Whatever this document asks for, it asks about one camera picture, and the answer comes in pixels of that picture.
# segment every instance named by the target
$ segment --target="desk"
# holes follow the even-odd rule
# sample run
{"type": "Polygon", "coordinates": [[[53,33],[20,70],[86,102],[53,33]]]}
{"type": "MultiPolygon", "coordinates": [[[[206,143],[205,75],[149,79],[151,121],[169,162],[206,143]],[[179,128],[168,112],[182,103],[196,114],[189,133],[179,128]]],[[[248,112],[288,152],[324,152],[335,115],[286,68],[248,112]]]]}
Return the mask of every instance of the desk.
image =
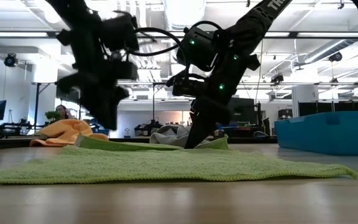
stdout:
{"type": "MultiPolygon", "coordinates": [[[[339,163],[358,171],[358,157],[232,145],[292,161],[339,163]]],[[[0,150],[0,168],[51,158],[59,148],[0,150]]],[[[358,180],[139,182],[0,186],[0,223],[358,223],[358,180]]]]}

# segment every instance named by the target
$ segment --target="orange towel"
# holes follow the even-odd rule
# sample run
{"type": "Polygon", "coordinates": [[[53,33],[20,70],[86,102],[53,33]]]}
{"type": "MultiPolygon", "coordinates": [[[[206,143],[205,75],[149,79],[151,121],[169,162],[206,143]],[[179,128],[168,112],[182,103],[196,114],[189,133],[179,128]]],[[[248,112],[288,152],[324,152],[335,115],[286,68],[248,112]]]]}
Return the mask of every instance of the orange towel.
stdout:
{"type": "Polygon", "coordinates": [[[41,129],[37,134],[43,134],[49,138],[46,141],[34,139],[30,142],[31,146],[56,146],[62,147],[73,145],[79,134],[108,140],[105,134],[93,134],[91,127],[85,122],[77,119],[64,119],[57,121],[41,129]]]}

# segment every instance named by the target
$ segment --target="camera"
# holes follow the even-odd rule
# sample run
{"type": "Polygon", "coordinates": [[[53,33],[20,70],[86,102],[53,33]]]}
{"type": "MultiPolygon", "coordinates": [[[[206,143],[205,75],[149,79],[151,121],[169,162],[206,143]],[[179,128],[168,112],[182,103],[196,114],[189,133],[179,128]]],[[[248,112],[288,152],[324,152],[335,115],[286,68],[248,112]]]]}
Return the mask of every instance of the camera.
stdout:
{"type": "Polygon", "coordinates": [[[17,58],[16,58],[16,54],[14,53],[9,53],[7,55],[7,57],[4,60],[4,65],[7,67],[11,67],[14,68],[17,66],[17,58]]]}

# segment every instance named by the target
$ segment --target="fabric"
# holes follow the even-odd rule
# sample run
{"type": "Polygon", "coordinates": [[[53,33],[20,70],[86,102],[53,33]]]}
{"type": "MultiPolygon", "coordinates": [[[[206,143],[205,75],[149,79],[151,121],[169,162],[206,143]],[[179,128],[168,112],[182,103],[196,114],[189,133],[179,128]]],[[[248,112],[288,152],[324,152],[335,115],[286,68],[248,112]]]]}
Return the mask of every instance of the fabric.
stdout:
{"type": "MultiPolygon", "coordinates": [[[[220,149],[220,150],[230,150],[229,145],[227,144],[228,136],[224,138],[217,139],[215,141],[207,142],[206,144],[200,144],[195,147],[195,149],[220,149]]],[[[139,151],[139,150],[161,150],[161,151],[172,151],[183,149],[180,146],[171,146],[166,144],[148,144],[148,143],[133,143],[133,142],[112,142],[105,141],[103,139],[91,138],[83,135],[79,135],[75,146],[83,147],[87,149],[102,149],[109,151],[139,151]]]]}
{"type": "MultiPolygon", "coordinates": [[[[189,132],[190,129],[184,127],[183,125],[166,125],[150,136],[150,143],[185,147],[189,132]]],[[[209,141],[204,140],[199,145],[206,144],[208,142],[209,141]]]]}
{"type": "Polygon", "coordinates": [[[105,134],[93,134],[91,127],[85,121],[64,119],[46,126],[37,132],[36,135],[44,135],[48,139],[46,141],[34,139],[30,142],[30,146],[62,147],[73,145],[79,134],[106,141],[109,139],[105,134]]]}
{"type": "Polygon", "coordinates": [[[177,146],[124,144],[83,136],[82,147],[66,146],[51,159],[34,159],[0,170],[0,184],[92,184],[123,180],[260,180],[269,177],[357,177],[342,165],[290,162],[232,149],[180,149],[177,146]]]}

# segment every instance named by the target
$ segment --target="person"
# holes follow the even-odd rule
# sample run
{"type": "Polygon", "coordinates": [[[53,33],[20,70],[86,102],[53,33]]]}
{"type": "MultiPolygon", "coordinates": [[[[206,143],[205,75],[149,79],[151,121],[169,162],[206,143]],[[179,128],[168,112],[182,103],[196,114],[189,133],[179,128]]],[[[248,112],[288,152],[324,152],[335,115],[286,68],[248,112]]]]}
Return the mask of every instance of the person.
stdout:
{"type": "Polygon", "coordinates": [[[71,115],[70,111],[63,105],[57,106],[56,112],[59,113],[60,119],[75,119],[74,116],[71,115]]]}

